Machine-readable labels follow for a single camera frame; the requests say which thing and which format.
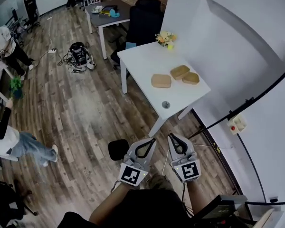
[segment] person in white shirt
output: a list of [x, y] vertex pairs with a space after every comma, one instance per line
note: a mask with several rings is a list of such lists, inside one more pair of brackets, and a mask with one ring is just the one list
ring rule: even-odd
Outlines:
[[19, 133], [8, 126], [13, 101], [10, 99], [5, 106], [2, 120], [0, 121], [0, 155], [12, 155], [20, 157], [32, 153], [36, 161], [46, 167], [48, 161], [57, 162], [58, 148], [54, 144], [52, 148], [45, 147], [30, 133]]
[[5, 55], [4, 60], [6, 63], [17, 71], [17, 74], [23, 81], [26, 72], [21, 68], [17, 59], [20, 60], [24, 65], [28, 66], [30, 70], [32, 70], [34, 66], [26, 53], [11, 37], [10, 30], [6, 26], [0, 27], [0, 49], [3, 50], [2, 53]]

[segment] white tabletop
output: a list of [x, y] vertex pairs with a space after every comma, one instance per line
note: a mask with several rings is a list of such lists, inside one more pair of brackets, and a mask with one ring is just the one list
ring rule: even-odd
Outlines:
[[[170, 75], [170, 71], [180, 65], [186, 65], [191, 72], [195, 72], [191, 65], [174, 50], [169, 51], [157, 42], [120, 51], [117, 54], [162, 119], [176, 114], [210, 91], [201, 77], [197, 85], [185, 84], [171, 77], [170, 88], [153, 87], [151, 84], [153, 74]], [[170, 103], [168, 109], [163, 108], [163, 101]]]

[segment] plant pot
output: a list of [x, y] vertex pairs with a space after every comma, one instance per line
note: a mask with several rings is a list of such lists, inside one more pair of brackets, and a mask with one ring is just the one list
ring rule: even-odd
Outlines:
[[23, 96], [22, 88], [20, 88], [14, 92], [15, 99], [21, 99], [22, 96]]

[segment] white t-shirt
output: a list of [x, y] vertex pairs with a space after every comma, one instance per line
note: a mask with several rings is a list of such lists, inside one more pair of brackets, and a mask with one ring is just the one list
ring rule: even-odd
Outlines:
[[11, 38], [10, 30], [6, 26], [0, 27], [0, 49], [4, 49], [6, 47], [6, 44], [8, 40], [11, 39], [11, 43], [9, 45], [9, 48], [7, 48], [7, 52], [5, 54], [6, 57], [11, 55], [16, 47], [16, 42]]
[[9, 149], [15, 147], [15, 145], [19, 142], [19, 132], [16, 129], [8, 126], [4, 139], [0, 140], [0, 155], [7, 155], [6, 152]]

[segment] blue jeans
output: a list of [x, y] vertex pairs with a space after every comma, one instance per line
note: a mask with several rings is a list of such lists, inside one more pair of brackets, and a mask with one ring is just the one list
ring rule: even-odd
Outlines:
[[30, 133], [22, 132], [19, 133], [19, 142], [12, 148], [10, 155], [20, 157], [27, 153], [32, 153], [40, 165], [46, 161], [54, 161], [57, 155], [55, 150], [45, 147]]

